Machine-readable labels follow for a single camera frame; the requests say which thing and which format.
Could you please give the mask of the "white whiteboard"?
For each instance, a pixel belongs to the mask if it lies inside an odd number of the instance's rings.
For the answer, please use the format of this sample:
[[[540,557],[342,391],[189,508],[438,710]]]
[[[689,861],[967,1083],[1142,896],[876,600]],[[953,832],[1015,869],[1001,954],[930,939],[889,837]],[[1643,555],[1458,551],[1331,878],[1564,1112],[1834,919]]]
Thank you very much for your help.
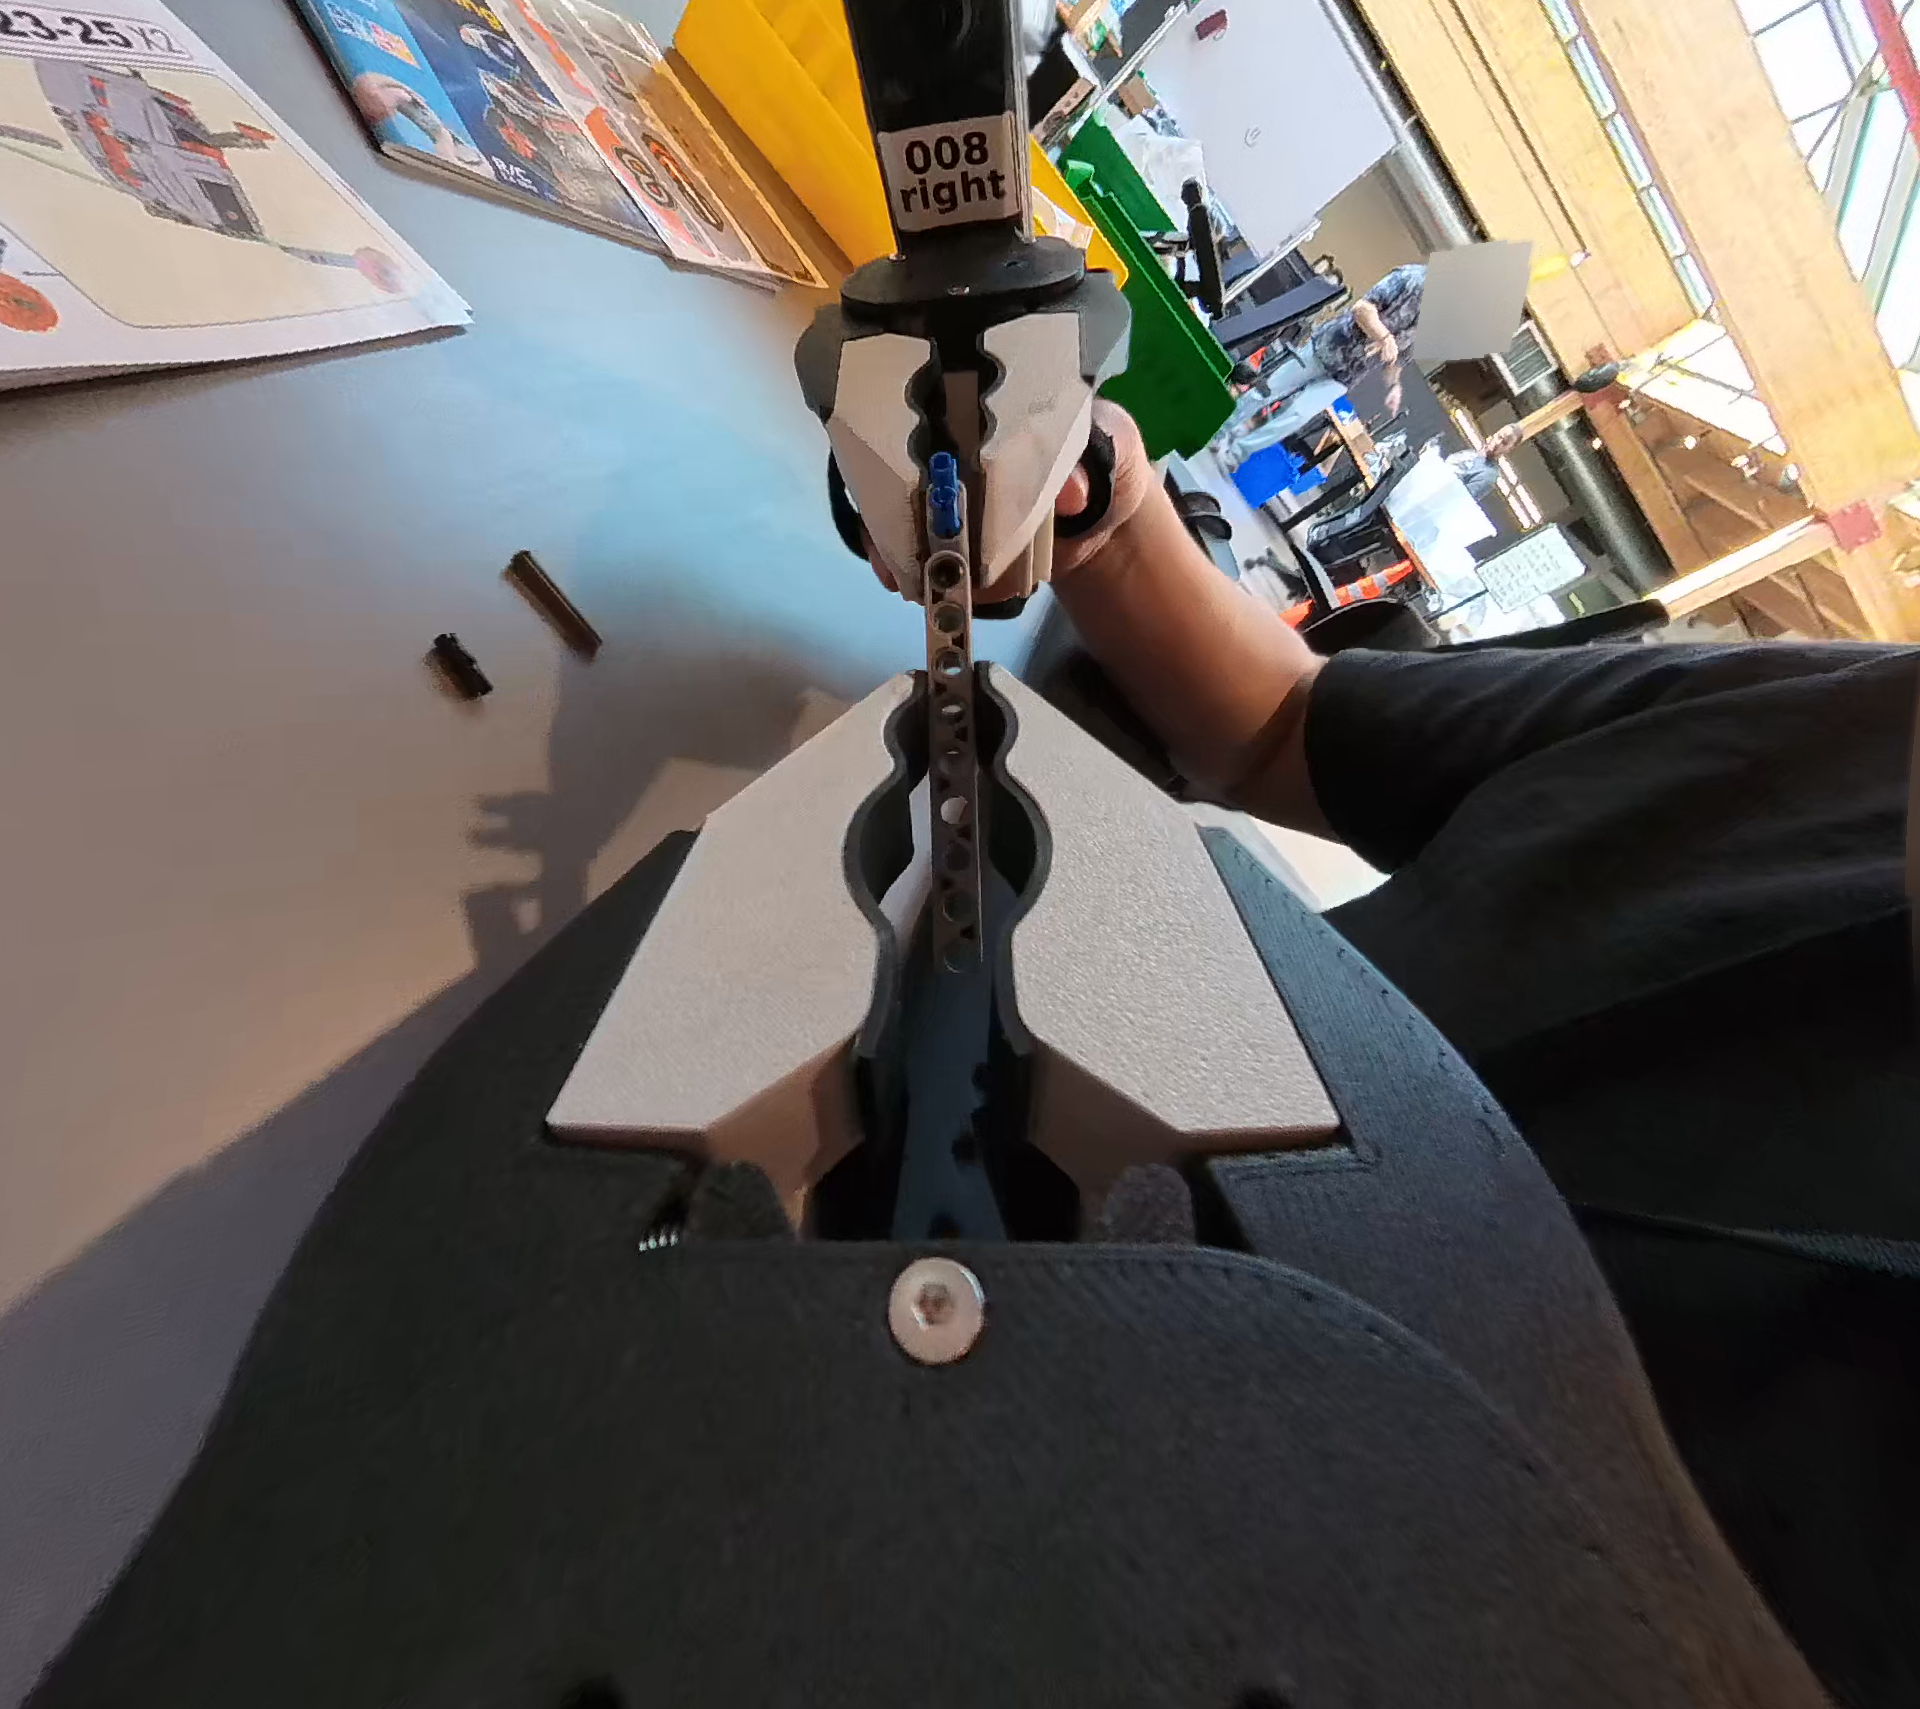
[[[1328,0],[1194,0],[1167,17],[1142,75],[1262,255],[1294,244],[1397,143]]]

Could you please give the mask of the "grey desk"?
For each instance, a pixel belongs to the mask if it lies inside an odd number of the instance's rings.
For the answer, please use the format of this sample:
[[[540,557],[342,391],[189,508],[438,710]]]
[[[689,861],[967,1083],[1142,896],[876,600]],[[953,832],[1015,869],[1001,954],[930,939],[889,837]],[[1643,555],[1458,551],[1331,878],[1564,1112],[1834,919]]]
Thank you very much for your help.
[[[919,657],[831,529],[815,295],[394,168],[286,0],[163,1],[472,323],[5,397],[5,1704],[419,1065]],[[518,549],[592,662],[504,579]],[[484,700],[433,675],[440,632]]]

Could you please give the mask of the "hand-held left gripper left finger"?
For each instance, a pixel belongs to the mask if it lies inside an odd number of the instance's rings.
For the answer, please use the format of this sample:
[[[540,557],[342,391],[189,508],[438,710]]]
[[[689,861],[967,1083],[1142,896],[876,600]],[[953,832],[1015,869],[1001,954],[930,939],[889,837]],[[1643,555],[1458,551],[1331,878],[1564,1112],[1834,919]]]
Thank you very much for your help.
[[[860,1072],[919,910],[919,680],[707,814],[546,1109],[572,1146],[752,1164],[792,1225],[869,1129]]]

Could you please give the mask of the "open white instruction manual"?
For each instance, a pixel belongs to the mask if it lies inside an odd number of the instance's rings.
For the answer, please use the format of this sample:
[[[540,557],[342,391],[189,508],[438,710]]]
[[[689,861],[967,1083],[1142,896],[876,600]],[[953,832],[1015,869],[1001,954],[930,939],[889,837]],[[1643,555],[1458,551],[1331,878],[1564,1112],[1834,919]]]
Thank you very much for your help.
[[[3,387],[467,328],[161,0],[3,0]]]

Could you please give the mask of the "person's right forearm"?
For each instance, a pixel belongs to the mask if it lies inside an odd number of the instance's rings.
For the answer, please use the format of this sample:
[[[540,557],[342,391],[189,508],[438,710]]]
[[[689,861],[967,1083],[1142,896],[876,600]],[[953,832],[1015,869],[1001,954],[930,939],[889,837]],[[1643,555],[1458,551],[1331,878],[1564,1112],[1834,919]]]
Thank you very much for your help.
[[[1056,596],[1198,798],[1335,840],[1307,757],[1323,664],[1213,567],[1155,474],[1072,547]]]

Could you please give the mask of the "grey perforated toy beam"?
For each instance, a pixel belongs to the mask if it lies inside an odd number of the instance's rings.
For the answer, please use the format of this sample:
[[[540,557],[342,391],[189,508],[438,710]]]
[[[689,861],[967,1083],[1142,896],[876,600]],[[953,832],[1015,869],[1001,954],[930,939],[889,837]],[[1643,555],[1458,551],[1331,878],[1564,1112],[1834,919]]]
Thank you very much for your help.
[[[922,572],[930,802],[931,953],[948,976],[980,969],[982,855],[973,664],[973,568],[967,529],[930,534]]]

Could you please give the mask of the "blue instruction booklet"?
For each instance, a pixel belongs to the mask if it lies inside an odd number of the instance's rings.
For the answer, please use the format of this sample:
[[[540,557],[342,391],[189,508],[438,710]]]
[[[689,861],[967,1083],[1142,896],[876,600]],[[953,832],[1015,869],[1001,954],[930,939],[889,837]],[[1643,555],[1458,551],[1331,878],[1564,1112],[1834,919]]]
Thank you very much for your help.
[[[586,127],[484,0],[293,1],[387,160],[666,253]]]

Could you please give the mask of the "person's right hand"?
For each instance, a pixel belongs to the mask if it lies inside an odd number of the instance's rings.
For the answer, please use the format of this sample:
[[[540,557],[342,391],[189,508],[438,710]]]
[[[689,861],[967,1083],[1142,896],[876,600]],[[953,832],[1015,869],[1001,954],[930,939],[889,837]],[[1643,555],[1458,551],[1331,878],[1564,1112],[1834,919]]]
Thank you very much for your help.
[[[1097,496],[1099,476],[1092,472],[1088,457],[1095,453],[1097,443],[1107,447],[1110,461],[1105,467],[1105,510],[1102,518],[1093,521],[1092,500]],[[1092,401],[1088,450],[1065,477],[1053,507],[1053,523],[1084,523],[1086,529],[1067,537],[1053,532],[1051,590],[1062,596],[1071,576],[1128,534],[1140,517],[1152,508],[1155,496],[1166,507],[1164,485],[1144,450],[1140,425],[1115,401],[1095,397]]]

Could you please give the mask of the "green plastic bin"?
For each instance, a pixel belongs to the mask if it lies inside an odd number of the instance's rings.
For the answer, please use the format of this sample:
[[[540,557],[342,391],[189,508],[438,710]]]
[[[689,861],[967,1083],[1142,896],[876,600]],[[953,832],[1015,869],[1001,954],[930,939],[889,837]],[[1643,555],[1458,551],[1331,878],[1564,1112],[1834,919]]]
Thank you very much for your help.
[[[1150,246],[1152,238],[1185,227],[1182,196],[1152,190],[1097,116],[1080,124],[1059,168],[1097,240],[1126,271],[1130,354],[1099,396],[1133,417],[1150,456],[1194,456],[1233,413],[1234,393],[1231,357]]]

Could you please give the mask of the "orange sticker sheet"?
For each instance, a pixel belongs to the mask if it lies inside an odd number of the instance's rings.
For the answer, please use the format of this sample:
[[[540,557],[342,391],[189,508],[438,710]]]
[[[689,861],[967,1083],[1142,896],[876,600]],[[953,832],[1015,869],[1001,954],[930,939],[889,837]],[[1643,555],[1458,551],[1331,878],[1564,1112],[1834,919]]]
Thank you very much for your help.
[[[595,140],[667,255],[757,287],[822,290],[806,246],[666,65],[591,0],[483,0]]]

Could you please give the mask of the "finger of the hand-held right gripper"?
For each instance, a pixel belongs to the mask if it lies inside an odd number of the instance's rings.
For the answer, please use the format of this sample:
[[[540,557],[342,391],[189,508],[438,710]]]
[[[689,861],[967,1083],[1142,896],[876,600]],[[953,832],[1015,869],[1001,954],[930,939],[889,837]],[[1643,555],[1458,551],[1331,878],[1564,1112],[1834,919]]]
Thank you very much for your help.
[[[926,599],[926,335],[827,332],[829,513],[841,543]]]
[[[1086,453],[1078,316],[1020,316],[980,338],[997,377],[962,464],[973,600],[1016,607],[1051,568],[1059,496]]]

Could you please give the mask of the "dark brown toy axle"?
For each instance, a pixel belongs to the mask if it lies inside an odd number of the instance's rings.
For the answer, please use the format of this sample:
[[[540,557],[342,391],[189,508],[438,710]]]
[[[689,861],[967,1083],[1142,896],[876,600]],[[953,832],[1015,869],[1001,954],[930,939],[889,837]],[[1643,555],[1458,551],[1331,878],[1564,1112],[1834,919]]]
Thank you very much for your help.
[[[514,551],[502,575],[575,657],[592,662],[599,655],[602,632],[533,551]]]

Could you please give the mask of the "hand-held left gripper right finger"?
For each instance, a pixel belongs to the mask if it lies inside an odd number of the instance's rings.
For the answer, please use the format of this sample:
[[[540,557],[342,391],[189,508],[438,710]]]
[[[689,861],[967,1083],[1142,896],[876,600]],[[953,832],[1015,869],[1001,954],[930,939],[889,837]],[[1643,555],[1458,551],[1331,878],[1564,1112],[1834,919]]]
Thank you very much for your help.
[[[1188,808],[1003,666],[1036,818],[1011,937],[1029,1139],[1095,1209],[1140,1165],[1333,1146],[1339,1116]]]

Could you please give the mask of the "yellow plastic bin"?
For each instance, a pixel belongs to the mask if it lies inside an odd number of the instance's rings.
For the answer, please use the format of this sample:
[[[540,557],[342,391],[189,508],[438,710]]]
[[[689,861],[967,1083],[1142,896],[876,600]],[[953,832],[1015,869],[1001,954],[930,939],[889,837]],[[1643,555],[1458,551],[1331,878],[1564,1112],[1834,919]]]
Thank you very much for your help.
[[[894,250],[844,0],[689,0],[673,53],[841,255]]]

